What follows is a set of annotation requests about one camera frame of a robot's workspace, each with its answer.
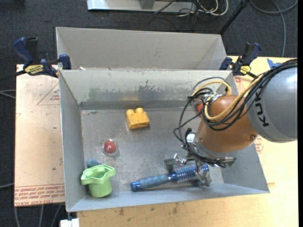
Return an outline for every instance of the blue clamp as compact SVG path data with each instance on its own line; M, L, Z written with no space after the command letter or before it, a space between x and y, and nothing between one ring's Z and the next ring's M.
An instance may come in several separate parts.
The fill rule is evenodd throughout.
M58 77L58 70L52 67L52 63L61 63L65 70L71 69L71 61L68 55L61 54L59 59L49 62L46 59L39 59L38 38L25 39L24 37L17 39L13 44L14 52L25 60L23 71L31 76L47 75Z
M226 57L220 66L220 70L227 70L231 65L233 76L250 75L253 78L256 78L256 75L250 72L250 64L261 54L261 51L261 47L257 43L246 43L243 55L239 56L236 62L232 62L230 57Z
M268 62L268 65L271 69L281 65L281 63L274 63L272 60L270 60L269 58L267 58L267 62Z

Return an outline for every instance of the wires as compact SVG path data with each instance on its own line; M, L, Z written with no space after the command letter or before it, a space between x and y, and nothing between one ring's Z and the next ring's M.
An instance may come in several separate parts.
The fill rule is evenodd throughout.
M51 227L54 226L54 224L55 224L55 222L56 222L56 220L57 220L57 215L58 215L58 213L59 213L59 211L60 211L61 206L62 206L62 204L59 204L59 207L58 207L58 209L57 209L57 211L56 211L56 213L55 213L55 216L53 217L53 221L52 221Z
M244 114L243 110L247 103L249 103L248 108L253 104L253 100L250 101L253 97L259 96L264 86L280 71L283 71L288 68L297 67L297 59L289 60L282 63L280 66L275 67L267 71L266 73L260 74L257 76L257 79L253 80L250 86L242 92L223 112L215 117L210 117L208 114L208 104L210 102L209 99L206 100L204 105L204 109L202 111L202 117L204 122L214 131L223 131L229 127L231 127L237 120L239 120ZM223 125L221 128L214 128L214 126Z
M14 212L15 212L15 220L16 220L17 227L20 227L20 222L19 222L18 212L17 212L16 207L14 207Z
M212 77L212 78L201 80L200 82L198 82L194 86L192 92L195 90L195 88L200 83L202 83L202 82L204 82L206 80L210 80L210 79L222 79L222 78L221 77ZM227 84L227 82L224 79L223 79L223 81L212 81L212 82L206 83L205 86L213 84L213 83L222 83L222 84L226 85L227 88L230 88L230 86ZM194 93L192 93L192 92L187 97L187 103L186 103L186 105L184 106L184 108L182 110L182 113L181 113L181 116L180 116L180 119L179 119L179 123L178 123L178 127L175 128L173 132L174 132L175 136L178 138L178 140L182 142L183 149L185 149L188 153L190 153L191 155L193 155L196 159L198 159L198 160L200 160L202 162L205 162L207 164L210 164L212 166L226 167L225 159L221 159L221 158L218 158L218 159L209 159L209 158L206 158L206 157L200 155L194 148L192 148L189 145L189 143L187 142L187 136L192 131L190 128L187 129L187 131L185 133L185 138L182 135L181 128L184 127L189 121L195 119L196 117L198 117L201 114L201 112L199 112L198 115L196 115L196 116L192 117L191 119L187 120L185 123L182 123L182 119L183 119L183 116L184 116L184 113L185 113L187 107L192 102L196 101L197 99L203 98L204 96L213 93L212 89L208 88L208 87L199 87Z
M7 96L7 97L10 97L10 98L13 98L13 99L16 99L14 96L10 95L10 94L7 94L7 92L15 92L16 90L3 90L3 91L0 91L0 95L3 95L3 96Z
M202 12L202 13L207 13L213 16L222 16L224 14L226 14L227 10L228 10L228 0L224 0L225 1L225 9L223 12L217 12L218 8L219 8L219 1L218 0L214 0L215 1L215 8L211 8L211 9L207 9L204 5L202 5L202 0L196 0L196 6L198 7L198 12Z
M44 205L41 205L41 212L40 212L40 219L39 219L39 227L41 227L41 224L42 224L43 210L44 210Z
M284 52L285 52L285 44L286 44L286 25L285 25L285 20L284 20L284 16L283 16L283 13L286 13L288 11L290 11L292 8L294 8L297 4L298 4L298 0L290 7L284 9L284 10L280 10L279 6L275 3L275 1L273 0L270 0L274 5L275 7L278 9L278 11L266 11L266 10L262 10L262 9L259 9L258 7L256 7L256 5L250 1L251 5L258 11L262 12L262 13L265 13L265 14L269 14L269 15L277 15L277 14L280 14L281 16L281 19L282 19L282 24L283 24L283 33L284 33L284 37L283 37L283 48L282 48L282 55L281 57L284 57Z
M5 185L0 186L0 189L1 188L6 188L6 187L10 187L12 185L14 185L14 183L5 184Z

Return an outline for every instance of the black cable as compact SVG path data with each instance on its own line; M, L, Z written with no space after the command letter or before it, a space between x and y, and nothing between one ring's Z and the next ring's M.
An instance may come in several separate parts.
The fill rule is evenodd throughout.
M283 37L283 48L282 48L282 55L281 57L284 57L284 52L285 52L285 45L286 45L286 25L285 25L285 20L284 20L284 16L283 13L290 11L292 8L294 8L297 4L298 4L298 0L290 7L284 9L284 10L280 10L279 6L275 3L275 1L270 0L275 7L277 8L278 11L265 11L262 9L259 9L258 7L256 7L256 5L253 4L252 1L250 1L251 5L258 11L265 13L265 14L269 14L269 15L277 15L280 14L281 19L282 19L282 24L283 24L283 33L284 33L284 37Z
M158 11L154 12L154 14L160 13L162 12L164 9L168 8L173 2L175 2L176 0L172 0L170 1L167 5L165 5L163 8L159 9Z
M6 76L4 76L4 77L1 77L0 78L0 81L4 81L4 80L6 80L6 79L9 79L9 78L13 78L13 77L17 77L17 76L19 76L19 75L22 75L22 74L25 74L26 72L25 71L18 71L18 72L15 72L15 73L13 73L13 74L9 74L9 75L6 75Z

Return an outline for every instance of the wooden table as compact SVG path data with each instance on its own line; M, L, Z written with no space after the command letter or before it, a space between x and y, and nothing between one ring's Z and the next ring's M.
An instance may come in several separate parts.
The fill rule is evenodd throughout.
M273 62L284 62L287 58L269 58ZM251 65L252 73L259 74L268 70L267 58L259 57ZM51 82L51 90L44 88L44 94L35 88L33 95L39 98L32 99L33 105L44 105L49 102L48 108L43 108L44 114L51 114L51 118L43 122L44 130L38 130L39 119L42 117L24 117L18 121L18 110L22 109L23 116L31 115L36 112L35 109L29 108L24 104L25 98L21 96L24 90L31 90L32 87L28 79L18 82L17 79L17 110L16 110L16 172L15 172L15 197L18 198L18 189L38 188L39 186L47 187L48 184L56 187L63 186L63 168L62 152L60 152L61 136L58 134L58 125L60 125L60 111L57 103L56 82L48 79L38 79L44 83ZM250 82L248 76L236 77L235 81L238 90L241 91ZM31 125L35 131L36 141L31 144L24 144L25 132L24 126ZM45 132L53 133L56 139L52 143L45 140ZM43 145L43 156L41 156L41 142ZM299 223L298 218L298 150L297 141L277 144L259 138L258 141L259 159L262 163L263 171L267 179L270 193L245 195L228 198L218 198L201 201L176 202L167 204L155 204L128 208L114 208L106 210L94 210L77 212L80 219L81 227L133 227L133 226L166 226L166 227L183 227L183 226L201 226L201 227L296 227ZM31 152L31 159L23 157L24 152ZM22 168L30 161L30 167L26 170ZM64 193L52 194L41 201L41 195L37 197L36 202L29 201L28 198L23 202L27 205L44 204L48 202L62 202ZM33 191L32 196L38 196L37 189ZM23 204L21 200L15 200L15 205Z

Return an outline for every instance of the green plastic cup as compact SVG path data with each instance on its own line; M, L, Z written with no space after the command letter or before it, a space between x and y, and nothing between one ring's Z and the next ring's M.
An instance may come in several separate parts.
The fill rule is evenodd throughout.
M110 177L114 175L116 175L116 171L111 166L93 166L83 171L81 183L89 186L92 197L101 198L112 192Z

